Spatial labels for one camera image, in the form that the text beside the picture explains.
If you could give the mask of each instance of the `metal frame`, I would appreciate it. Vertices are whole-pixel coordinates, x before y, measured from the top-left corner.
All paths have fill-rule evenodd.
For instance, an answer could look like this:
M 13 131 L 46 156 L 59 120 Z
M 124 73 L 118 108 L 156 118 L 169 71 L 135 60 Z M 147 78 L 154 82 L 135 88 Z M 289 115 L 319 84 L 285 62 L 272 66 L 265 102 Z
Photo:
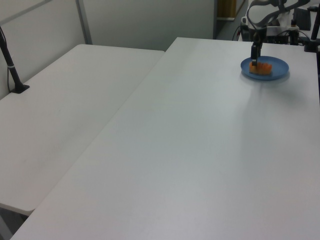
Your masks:
M 33 6 L 27 8 L 27 9 L 25 9 L 25 10 L 22 10 L 22 11 L 14 14 L 14 15 L 12 15 L 12 16 L 9 16 L 9 17 L 7 17 L 6 19 L 0 21 L 0 25 L 6 24 L 6 23 L 12 21 L 13 19 L 16 19 L 16 18 L 18 18 L 18 17 L 20 17 L 20 16 L 22 16 L 22 15 L 24 15 L 24 14 L 26 14 L 26 13 L 34 10 L 34 9 L 36 9 L 36 8 L 42 6 L 42 5 L 44 5 L 44 4 L 46 4 L 46 3 L 50 2 L 50 1 L 52 1 L 52 0 L 43 0 L 42 2 L 39 2 L 39 3 L 33 5 Z

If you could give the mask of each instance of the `blue plate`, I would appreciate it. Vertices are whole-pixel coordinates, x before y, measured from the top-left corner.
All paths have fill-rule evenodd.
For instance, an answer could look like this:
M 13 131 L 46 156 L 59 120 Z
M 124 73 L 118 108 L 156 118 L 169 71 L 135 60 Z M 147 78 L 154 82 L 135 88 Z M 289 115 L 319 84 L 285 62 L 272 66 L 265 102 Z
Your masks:
M 243 60 L 241 63 L 241 69 L 242 69 L 242 73 L 244 75 L 247 75 L 253 79 L 264 80 L 264 81 L 276 80 L 276 79 L 280 79 L 280 78 L 284 77 L 285 75 L 287 75 L 287 73 L 289 71 L 289 65 L 285 61 L 283 61 L 279 58 L 276 58 L 276 57 L 272 57 L 272 56 L 261 56 L 258 59 L 259 62 L 272 64 L 271 74 L 270 75 L 258 75 L 258 74 L 250 73 L 249 72 L 249 63 L 251 61 L 252 61 L 251 58 L 247 58 L 247 59 Z

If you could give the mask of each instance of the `orange object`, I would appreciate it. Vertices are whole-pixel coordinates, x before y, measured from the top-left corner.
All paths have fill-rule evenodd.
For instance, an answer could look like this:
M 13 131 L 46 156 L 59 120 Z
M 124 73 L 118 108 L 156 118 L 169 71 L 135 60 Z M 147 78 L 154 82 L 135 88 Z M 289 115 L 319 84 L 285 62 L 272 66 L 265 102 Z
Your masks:
M 252 66 L 252 62 L 249 63 L 249 71 L 252 74 L 258 75 L 270 75 L 272 70 L 272 64 L 258 62 L 257 66 Z

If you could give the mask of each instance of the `gray floor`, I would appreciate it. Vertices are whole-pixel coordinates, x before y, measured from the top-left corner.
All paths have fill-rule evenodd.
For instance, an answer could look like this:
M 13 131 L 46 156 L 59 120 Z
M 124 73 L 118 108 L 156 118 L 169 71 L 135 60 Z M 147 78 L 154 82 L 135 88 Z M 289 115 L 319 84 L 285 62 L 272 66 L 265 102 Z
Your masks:
M 221 21 L 216 22 L 216 39 L 217 40 L 232 40 L 232 37 L 240 25 L 241 18 L 246 15 L 248 8 L 248 0 L 245 1 L 244 5 L 240 9 L 239 13 L 235 17 L 234 21 Z

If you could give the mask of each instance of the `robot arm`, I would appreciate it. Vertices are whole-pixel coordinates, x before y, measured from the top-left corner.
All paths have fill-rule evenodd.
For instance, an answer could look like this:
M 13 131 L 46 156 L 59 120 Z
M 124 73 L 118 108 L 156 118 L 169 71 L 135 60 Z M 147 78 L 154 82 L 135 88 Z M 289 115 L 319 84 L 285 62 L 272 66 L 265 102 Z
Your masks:
M 256 66 L 258 63 L 262 44 L 267 35 L 267 24 L 292 9 L 316 3 L 320 3 L 320 0 L 249 0 L 246 18 L 249 28 L 255 30 L 251 47 L 252 65 Z

